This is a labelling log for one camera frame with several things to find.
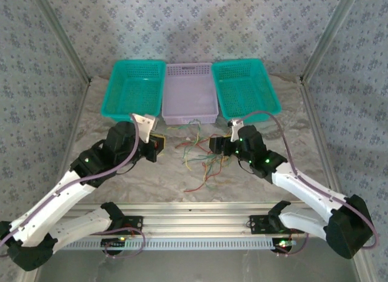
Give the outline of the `teal plastic basket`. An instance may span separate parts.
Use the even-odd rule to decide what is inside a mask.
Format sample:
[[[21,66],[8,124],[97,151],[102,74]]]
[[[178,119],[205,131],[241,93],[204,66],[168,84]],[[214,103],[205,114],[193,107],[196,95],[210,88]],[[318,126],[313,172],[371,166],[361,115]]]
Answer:
[[[131,113],[158,116],[165,77],[164,61],[117,61],[102,101],[101,115],[116,122],[130,121]]]
[[[260,59],[236,59],[212,64],[219,106],[227,120],[257,110],[276,115],[282,107]]]

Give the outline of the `lavender plastic basket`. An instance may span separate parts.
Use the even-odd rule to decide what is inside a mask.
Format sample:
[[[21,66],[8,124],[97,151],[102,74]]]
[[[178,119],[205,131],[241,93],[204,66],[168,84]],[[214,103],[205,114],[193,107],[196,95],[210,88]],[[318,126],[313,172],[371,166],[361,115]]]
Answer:
[[[167,125],[213,124],[218,114],[211,63],[167,64],[161,110]]]

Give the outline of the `small circuit board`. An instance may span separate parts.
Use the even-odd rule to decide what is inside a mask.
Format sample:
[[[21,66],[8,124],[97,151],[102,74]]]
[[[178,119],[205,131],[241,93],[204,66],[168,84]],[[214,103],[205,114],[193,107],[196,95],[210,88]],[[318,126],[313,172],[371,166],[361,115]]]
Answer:
[[[273,238],[272,243],[274,246],[272,252],[281,254],[288,254],[292,250],[292,247],[296,246],[296,241],[283,238]]]
[[[100,242],[101,247],[124,247],[125,246],[126,238],[119,237],[119,238],[105,238],[102,239]]]

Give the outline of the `aluminium side rail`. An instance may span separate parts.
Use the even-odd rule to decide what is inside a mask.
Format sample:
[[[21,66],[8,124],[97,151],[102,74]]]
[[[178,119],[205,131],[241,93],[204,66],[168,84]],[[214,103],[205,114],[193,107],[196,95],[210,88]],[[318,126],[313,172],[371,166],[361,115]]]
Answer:
[[[323,165],[323,172],[328,186],[337,192],[343,192],[338,176],[335,172],[333,161],[330,157],[330,152],[327,146],[326,137],[321,128],[318,114],[313,105],[313,99],[308,90],[308,86],[304,84],[299,76],[296,77],[298,88],[303,97],[306,113],[310,121],[313,137],[316,142],[317,150]],[[366,250],[360,250],[353,258],[357,274],[361,282],[379,282],[376,275],[375,267],[372,263],[370,253]]]

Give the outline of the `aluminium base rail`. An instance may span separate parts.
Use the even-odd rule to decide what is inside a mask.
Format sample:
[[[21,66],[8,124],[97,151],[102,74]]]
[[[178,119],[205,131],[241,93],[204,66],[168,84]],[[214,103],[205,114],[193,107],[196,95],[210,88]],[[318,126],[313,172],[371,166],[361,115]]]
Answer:
[[[248,217],[266,214],[275,203],[138,203],[118,204],[125,215],[143,219],[148,238],[246,237]]]

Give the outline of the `aluminium frame post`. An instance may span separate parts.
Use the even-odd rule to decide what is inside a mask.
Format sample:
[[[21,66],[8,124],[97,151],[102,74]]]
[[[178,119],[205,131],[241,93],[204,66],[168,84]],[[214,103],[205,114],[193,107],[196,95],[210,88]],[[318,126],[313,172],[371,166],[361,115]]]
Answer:
[[[56,36],[59,45],[63,49],[64,54],[70,61],[77,75],[86,83],[90,83],[90,77],[84,68],[78,54],[72,46],[72,43],[67,36],[64,28],[62,27],[54,9],[48,0],[34,0],[38,8],[40,9],[43,17],[50,26],[52,32]]]
[[[328,21],[322,35],[319,37],[319,41],[317,42],[316,47],[309,57],[309,60],[300,76],[303,84],[308,84],[311,80],[331,43],[335,39],[336,34],[347,18],[347,15],[349,14],[355,1],[356,0],[339,0],[339,3],[335,7],[330,20]]]

